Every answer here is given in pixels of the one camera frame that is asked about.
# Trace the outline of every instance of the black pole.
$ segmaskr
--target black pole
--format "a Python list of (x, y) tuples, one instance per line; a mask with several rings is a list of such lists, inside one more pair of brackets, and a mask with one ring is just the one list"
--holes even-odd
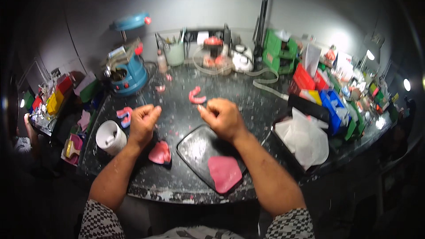
[(254, 57), (261, 57), (263, 54), (263, 47), (261, 46), (263, 43), (263, 31), (264, 25), (266, 23), (266, 13), (267, 13), (267, 3), (269, 0), (261, 1), (261, 11), (260, 11), (260, 21), (258, 23), (257, 37), (255, 39), (255, 49), (254, 49)]

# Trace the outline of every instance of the granite countertop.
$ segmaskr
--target granite countertop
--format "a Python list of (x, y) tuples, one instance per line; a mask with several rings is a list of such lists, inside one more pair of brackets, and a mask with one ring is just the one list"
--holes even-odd
[[(270, 127), (275, 119), (287, 109), (287, 101), (276, 95), (255, 88), (252, 81), (259, 77), (249, 77), (241, 73), (232, 72), (228, 76), (211, 76), (199, 72), (193, 65), (173, 67), (168, 71), (173, 80), (167, 81), (164, 75), (156, 72), (155, 68), (147, 67), (150, 80), (138, 94), (120, 98), (110, 94), (98, 112), (98, 116), (91, 130), (91, 134), (83, 146), (78, 164), (78, 172), (90, 179), (94, 177), (112, 159), (106, 152), (96, 145), (96, 131), (106, 120), (114, 120), (120, 124), (116, 111), (125, 106), (136, 108), (144, 104), (160, 105), (162, 114), (157, 122), (155, 137), (165, 140), (171, 151), (171, 166), (162, 166), (150, 162), (147, 154), (142, 154), (136, 162), (127, 193), (131, 196), (144, 199), (158, 200), (185, 204), (219, 204), (236, 202), (245, 199), (255, 199), (256, 194), (252, 178), (248, 171), (243, 175), (241, 184), (231, 193), (221, 195), (212, 190), (202, 181), (181, 159), (176, 152), (177, 143), (190, 131), (204, 123), (196, 109), (196, 105), (188, 100), (188, 94), (195, 86), (201, 87), (199, 96), (207, 99), (222, 97), (235, 102), (241, 111), (243, 119), (250, 130), (261, 142), (264, 148), (284, 166), (296, 179), (305, 181), (311, 177), (296, 175), (296, 168), (285, 158), (279, 142), (270, 133)], [(274, 78), (274, 75), (265, 73), (263, 78)], [(286, 91), (289, 78), (281, 76), (279, 81), (271, 87)], [(159, 93), (155, 86), (165, 85), (166, 90)], [(365, 129), (365, 136), (351, 144), (343, 144), (336, 152), (329, 155), (328, 160), (316, 172), (329, 172), (335, 166), (340, 166), (366, 150), (388, 125), (381, 129), (374, 129), (373, 125)], [(124, 129), (128, 135), (129, 128)]]

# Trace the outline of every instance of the plastic bottle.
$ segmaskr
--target plastic bottle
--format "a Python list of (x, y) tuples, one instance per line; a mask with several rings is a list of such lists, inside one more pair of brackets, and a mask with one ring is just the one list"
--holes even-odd
[(167, 60), (161, 50), (158, 50), (158, 70), (160, 73), (165, 73), (168, 70)]

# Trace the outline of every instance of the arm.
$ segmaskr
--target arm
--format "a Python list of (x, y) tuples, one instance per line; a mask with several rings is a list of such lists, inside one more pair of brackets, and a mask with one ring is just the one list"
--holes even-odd
[(239, 151), (265, 210), (278, 216), (306, 207), (298, 183), (249, 133), (236, 104), (212, 99), (206, 108), (199, 105), (198, 110), (211, 129)]
[(34, 129), (29, 122), (29, 114), (26, 113), (24, 115), (25, 128), (27, 130), (29, 142), (31, 144), (31, 154), (36, 159), (40, 156), (40, 145), (38, 142), (37, 133), (35, 133)]
[(93, 199), (112, 210), (120, 207), (127, 193), (135, 161), (152, 139), (153, 128), (160, 114), (161, 107), (154, 108), (152, 104), (133, 111), (127, 145), (93, 181), (88, 199)]

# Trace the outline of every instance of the white cup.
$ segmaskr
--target white cup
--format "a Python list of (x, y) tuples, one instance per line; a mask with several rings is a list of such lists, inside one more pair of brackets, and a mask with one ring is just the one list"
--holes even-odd
[(100, 125), (96, 133), (96, 143), (109, 155), (117, 155), (127, 144), (125, 132), (113, 120), (108, 120)]

